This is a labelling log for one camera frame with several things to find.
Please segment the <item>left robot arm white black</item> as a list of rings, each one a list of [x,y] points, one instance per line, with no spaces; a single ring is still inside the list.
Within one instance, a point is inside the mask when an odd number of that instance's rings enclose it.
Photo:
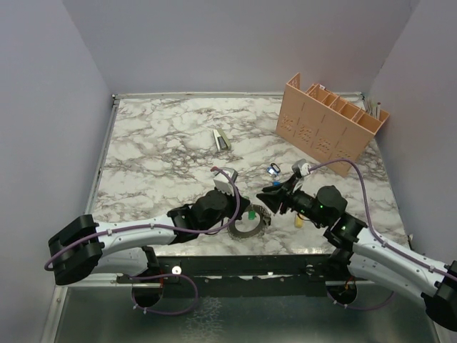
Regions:
[[[133,251],[146,246],[183,244],[214,234],[242,218],[250,200],[213,189],[193,204],[185,204],[152,219],[125,223],[96,222],[83,214],[48,241],[50,259],[44,269],[53,272],[57,285],[69,285],[91,274],[135,275],[153,280],[158,265]]]

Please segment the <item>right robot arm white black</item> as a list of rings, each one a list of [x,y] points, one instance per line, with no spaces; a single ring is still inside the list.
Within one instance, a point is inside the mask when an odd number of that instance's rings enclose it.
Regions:
[[[412,298],[435,323],[456,330],[456,263],[440,262],[382,236],[346,211],[347,201],[334,186],[321,187],[313,196],[301,190],[296,177],[257,194],[273,213],[295,212],[325,230],[337,252],[328,261],[335,279],[348,275],[380,284]]]

